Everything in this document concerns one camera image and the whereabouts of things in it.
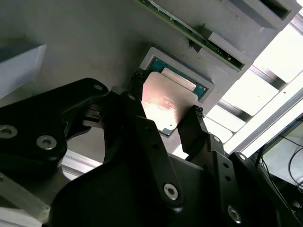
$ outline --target bolt hole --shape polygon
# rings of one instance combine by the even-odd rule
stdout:
[[[151,147],[154,148],[155,150],[158,150],[158,149],[159,149],[159,145],[158,145],[158,144],[155,144],[155,143],[153,143]]]
[[[1,129],[0,131],[2,134],[9,134],[11,135],[13,132],[11,131],[11,129],[8,129],[8,128],[3,128]]]
[[[169,194],[174,195],[175,191],[172,188],[168,188],[167,191],[169,192]]]
[[[225,175],[225,179],[226,179],[227,181],[232,181],[232,179],[231,179],[228,175]]]
[[[43,139],[42,143],[46,145],[51,145],[52,142],[49,139]]]

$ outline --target green circuit board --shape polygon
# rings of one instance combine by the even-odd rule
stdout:
[[[166,23],[177,29],[179,32],[184,34],[190,40],[211,52],[219,59],[224,61],[226,64],[230,65],[232,68],[237,71],[241,71],[245,64],[238,61],[236,58],[228,54],[225,50],[218,47],[214,43],[208,41],[197,31],[186,25],[184,22],[176,18],[174,15],[170,14],[168,11],[157,5],[155,2],[150,0],[135,0],[136,2],[141,3],[145,8],[147,8],[150,12],[155,14],[160,19],[164,20]]]

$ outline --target cable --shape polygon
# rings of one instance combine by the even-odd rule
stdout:
[[[286,140],[288,140],[288,141],[290,141],[290,142],[292,142],[293,144],[295,144],[295,145],[297,145],[297,146],[299,146],[299,147],[302,147],[303,148],[303,145],[300,145],[300,144],[298,144],[298,143],[296,143],[296,142],[293,142],[292,140],[290,140],[290,139],[288,139],[288,138],[286,138],[286,137],[284,137],[284,136],[281,136],[281,135],[279,135],[280,137],[282,137],[283,139],[286,139]]]
[[[269,173],[269,169],[268,169],[268,166],[266,165],[264,159],[263,159],[263,150],[260,149],[260,152],[262,152],[262,155],[261,155],[261,160],[262,160],[262,164],[263,164],[263,167],[265,166],[265,169],[267,171],[267,175],[268,175],[268,178],[271,182],[271,185],[274,187],[274,189],[276,190],[276,192],[278,193],[278,195],[280,196],[280,199],[284,202],[284,204],[287,206],[287,208],[289,210],[292,210],[290,208],[290,206],[288,205],[287,201],[284,199],[283,195],[281,194],[281,192],[279,191],[279,189],[276,187],[276,184],[274,183],[274,181],[271,179],[271,176],[270,176],[270,173]]]
[[[293,153],[293,155],[291,156],[289,162],[288,162],[288,173],[289,173],[290,177],[292,178],[292,180],[293,180],[294,182],[296,182],[298,191],[299,191],[300,193],[303,193],[303,192],[300,190],[300,186],[301,186],[301,184],[303,184],[303,181],[299,183],[299,182],[297,182],[297,181],[294,179],[294,177],[293,177],[293,175],[292,175],[292,172],[291,172],[291,170],[290,170],[290,167],[291,167],[293,158],[294,158],[295,155],[298,154],[302,149],[303,149],[303,147],[300,148],[300,149],[298,149],[297,151],[295,151],[295,152]]]
[[[270,180],[270,182],[272,183],[272,185],[274,186],[274,185],[275,185],[275,183],[274,183],[274,182],[273,182],[273,180],[271,179],[271,176],[270,176],[270,173],[269,173],[268,167],[267,167],[267,165],[266,165],[266,163],[265,163],[265,161],[264,161],[264,159],[263,159],[263,154],[262,154],[262,156],[261,156],[261,159],[262,159],[262,164],[263,164],[263,166],[265,166],[265,168],[266,168],[266,171],[267,171],[267,174],[268,174],[269,180]]]

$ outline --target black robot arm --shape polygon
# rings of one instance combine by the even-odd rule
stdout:
[[[193,106],[178,124],[182,160],[168,154],[130,91],[82,79],[0,108],[0,195],[46,227],[301,226],[281,195],[241,153],[227,155]],[[104,130],[104,164],[68,181],[67,141]]]

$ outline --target black metal bracket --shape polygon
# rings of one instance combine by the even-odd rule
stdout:
[[[226,221],[236,225],[231,219],[231,213],[234,213],[238,216],[238,222],[244,226],[244,214],[233,164],[225,157],[219,138],[208,133],[202,111],[202,108],[193,106],[178,125],[183,152],[188,153],[187,161],[202,167],[212,176],[217,189],[217,205]]]
[[[53,174],[66,140],[90,129],[79,115],[107,93],[97,80],[82,79],[1,108],[0,170],[27,177]]]

